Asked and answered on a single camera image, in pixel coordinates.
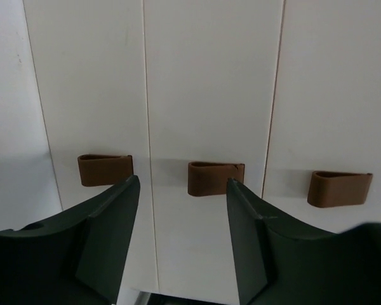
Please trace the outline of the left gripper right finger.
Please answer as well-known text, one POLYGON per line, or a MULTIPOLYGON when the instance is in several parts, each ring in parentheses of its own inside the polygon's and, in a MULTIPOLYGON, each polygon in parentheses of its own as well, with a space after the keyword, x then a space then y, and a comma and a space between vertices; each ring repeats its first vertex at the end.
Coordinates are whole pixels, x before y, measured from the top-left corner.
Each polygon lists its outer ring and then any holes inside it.
POLYGON ((226 199, 241 304, 381 304, 381 223, 331 233, 235 179, 226 199))

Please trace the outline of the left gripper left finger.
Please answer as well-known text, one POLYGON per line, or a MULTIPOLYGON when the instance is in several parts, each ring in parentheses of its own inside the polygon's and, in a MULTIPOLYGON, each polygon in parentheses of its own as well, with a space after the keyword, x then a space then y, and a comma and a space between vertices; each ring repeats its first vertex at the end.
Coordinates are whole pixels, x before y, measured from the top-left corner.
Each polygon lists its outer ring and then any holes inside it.
POLYGON ((115 304, 139 195, 133 175, 54 216, 0 231, 0 304, 115 304))

